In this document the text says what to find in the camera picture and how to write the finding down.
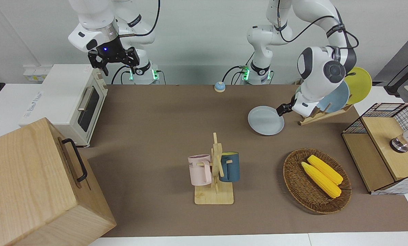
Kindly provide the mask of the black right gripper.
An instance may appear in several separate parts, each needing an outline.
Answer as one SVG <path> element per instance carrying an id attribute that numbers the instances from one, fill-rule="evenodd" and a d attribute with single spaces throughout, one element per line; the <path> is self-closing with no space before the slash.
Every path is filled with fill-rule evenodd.
<path id="1" fill-rule="evenodd" d="M 88 50 L 91 66 L 100 69 L 105 76 L 109 76 L 108 63 L 123 63 L 130 67 L 132 74 L 136 74 L 136 69 L 140 65 L 136 48 L 132 46 L 124 49 L 119 37 L 101 45 L 92 39 L 88 43 Z"/>

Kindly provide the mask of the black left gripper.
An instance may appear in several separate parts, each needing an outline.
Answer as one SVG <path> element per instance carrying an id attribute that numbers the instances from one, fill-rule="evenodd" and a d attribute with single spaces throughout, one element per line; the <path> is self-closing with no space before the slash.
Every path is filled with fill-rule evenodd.
<path id="1" fill-rule="evenodd" d="M 283 114 L 285 113 L 290 113 L 293 111 L 292 107 L 294 106 L 294 104 L 296 103 L 296 95 L 293 95 L 291 97 L 291 100 L 289 103 L 287 104 L 281 104 L 279 107 L 276 108 L 276 112 L 278 114 L 279 117 L 281 117 Z"/>

